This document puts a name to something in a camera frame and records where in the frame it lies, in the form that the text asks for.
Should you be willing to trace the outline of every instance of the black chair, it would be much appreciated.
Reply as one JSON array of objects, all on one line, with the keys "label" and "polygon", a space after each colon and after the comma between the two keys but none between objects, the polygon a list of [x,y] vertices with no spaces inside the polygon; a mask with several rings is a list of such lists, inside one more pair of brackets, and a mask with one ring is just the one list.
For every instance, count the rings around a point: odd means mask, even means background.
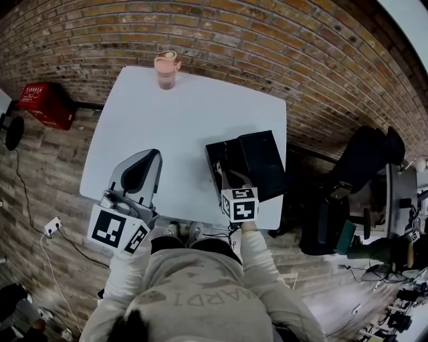
[{"label": "black chair", "polygon": [[[298,201],[301,208],[294,226],[302,227],[302,251],[309,255],[335,253],[347,220],[363,223],[364,238],[369,238],[370,212],[365,210],[362,218],[350,216],[347,196],[361,190],[388,163],[400,164],[404,154],[404,143],[392,127],[384,135],[363,126],[328,174],[296,184],[287,198]],[[270,235],[277,237],[289,228],[271,231]]]}]

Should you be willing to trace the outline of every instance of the gray sweatshirt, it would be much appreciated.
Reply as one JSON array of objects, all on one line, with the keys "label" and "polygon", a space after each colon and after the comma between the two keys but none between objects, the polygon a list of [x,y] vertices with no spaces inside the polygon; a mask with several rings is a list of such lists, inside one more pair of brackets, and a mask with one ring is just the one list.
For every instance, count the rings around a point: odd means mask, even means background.
[{"label": "gray sweatshirt", "polygon": [[81,342],[104,342],[117,316],[139,310],[150,323],[150,342],[276,342],[272,323],[300,341],[325,341],[321,326],[287,287],[263,236],[241,239],[243,266],[222,254],[193,249],[150,256],[145,240],[133,256],[116,254],[104,299]]}]

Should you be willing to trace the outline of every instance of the green object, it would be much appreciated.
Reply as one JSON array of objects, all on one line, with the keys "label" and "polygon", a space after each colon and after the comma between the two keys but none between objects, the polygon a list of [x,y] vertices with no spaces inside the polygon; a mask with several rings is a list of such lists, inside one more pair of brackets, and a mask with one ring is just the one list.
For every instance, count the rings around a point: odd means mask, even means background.
[{"label": "green object", "polygon": [[356,225],[351,221],[346,220],[340,233],[339,241],[337,242],[334,252],[340,255],[348,254],[349,246],[354,238]]}]

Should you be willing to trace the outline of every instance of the sleeve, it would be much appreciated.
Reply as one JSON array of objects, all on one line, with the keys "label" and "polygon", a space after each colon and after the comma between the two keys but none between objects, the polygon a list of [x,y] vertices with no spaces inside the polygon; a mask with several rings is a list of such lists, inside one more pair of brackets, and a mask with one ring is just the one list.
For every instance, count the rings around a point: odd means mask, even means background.
[{"label": "sleeve", "polygon": [[285,285],[260,232],[242,235],[243,283],[266,306],[275,324],[286,326],[305,342],[326,341],[325,334],[300,296]]},{"label": "sleeve", "polygon": [[141,292],[151,249],[151,243],[146,239],[134,254],[116,253],[113,256],[103,299],[86,323],[80,342],[107,340],[116,318],[126,312],[129,304]]}]

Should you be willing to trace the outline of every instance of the desk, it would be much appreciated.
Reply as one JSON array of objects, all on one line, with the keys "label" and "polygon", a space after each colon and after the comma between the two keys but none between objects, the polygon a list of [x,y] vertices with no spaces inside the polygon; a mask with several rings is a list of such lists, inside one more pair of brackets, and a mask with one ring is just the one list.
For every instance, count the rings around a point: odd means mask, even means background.
[{"label": "desk", "polygon": [[[100,200],[113,169],[131,155],[156,148],[163,158],[156,211],[163,216],[228,225],[221,213],[205,145],[272,130],[286,165],[284,100],[216,79],[179,73],[162,90],[156,72],[125,67],[101,113],[80,183],[83,196]],[[260,204],[257,225],[280,225],[282,196]]]},{"label": "desk", "polygon": [[400,199],[410,198],[412,205],[417,208],[417,178],[416,170],[408,168],[399,174],[396,165],[387,165],[387,215],[386,224],[388,238],[404,235],[409,223],[410,208],[400,208]]}]

